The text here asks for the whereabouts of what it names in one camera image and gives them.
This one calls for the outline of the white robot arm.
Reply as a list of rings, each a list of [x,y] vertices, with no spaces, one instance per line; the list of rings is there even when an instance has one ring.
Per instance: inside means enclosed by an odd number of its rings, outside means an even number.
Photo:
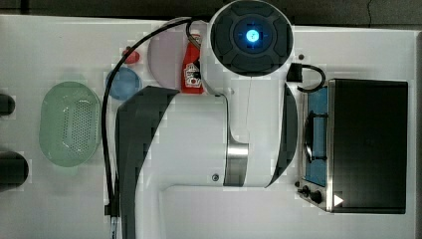
[[[221,8],[201,35],[202,93],[147,86],[116,113],[121,239],[165,239],[172,186],[268,187],[292,161],[293,27],[263,0]]]

